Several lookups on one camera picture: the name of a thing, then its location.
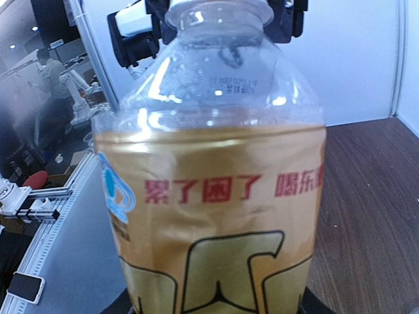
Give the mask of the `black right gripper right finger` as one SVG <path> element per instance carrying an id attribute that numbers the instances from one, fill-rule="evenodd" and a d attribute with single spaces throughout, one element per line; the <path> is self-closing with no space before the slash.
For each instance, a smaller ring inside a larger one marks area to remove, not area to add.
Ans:
<path id="1" fill-rule="evenodd" d="M 357 294 L 343 287 L 306 287 L 300 310 L 302 313 L 353 313 Z"/>

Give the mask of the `large gold label drink bottle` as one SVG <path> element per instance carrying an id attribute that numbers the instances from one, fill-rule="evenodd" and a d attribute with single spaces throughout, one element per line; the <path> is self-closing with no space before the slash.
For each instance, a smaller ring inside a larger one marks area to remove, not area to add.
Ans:
<path id="1" fill-rule="evenodd" d="M 175 37 L 94 148 L 132 313 L 328 313 L 309 290 L 319 101 L 278 47 L 279 1 L 172 1 Z"/>

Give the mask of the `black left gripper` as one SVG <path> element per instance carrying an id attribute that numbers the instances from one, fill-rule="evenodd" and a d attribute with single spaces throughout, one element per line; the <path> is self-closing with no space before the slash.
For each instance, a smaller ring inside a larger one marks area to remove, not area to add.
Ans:
<path id="1" fill-rule="evenodd" d="M 155 58 L 160 50 L 159 40 L 169 44 L 177 31 L 164 20 L 165 14 L 174 1 L 145 1 L 147 12 L 151 14 L 153 30 L 132 37 L 123 37 L 115 21 L 118 11 L 107 15 L 107 25 L 113 52 L 123 68 L 138 66 L 140 60 Z M 264 27 L 267 37 L 277 44 L 286 44 L 293 37 L 302 35 L 304 13 L 308 10 L 308 1 L 268 1 L 273 10 L 272 21 Z"/>

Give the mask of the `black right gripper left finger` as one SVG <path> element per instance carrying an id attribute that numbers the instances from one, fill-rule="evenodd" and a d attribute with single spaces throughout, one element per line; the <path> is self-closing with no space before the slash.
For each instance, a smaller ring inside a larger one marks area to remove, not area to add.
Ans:
<path id="1" fill-rule="evenodd" d="M 124 289 L 119 296 L 104 310 L 101 314 L 134 314 L 134 307 L 127 288 Z"/>

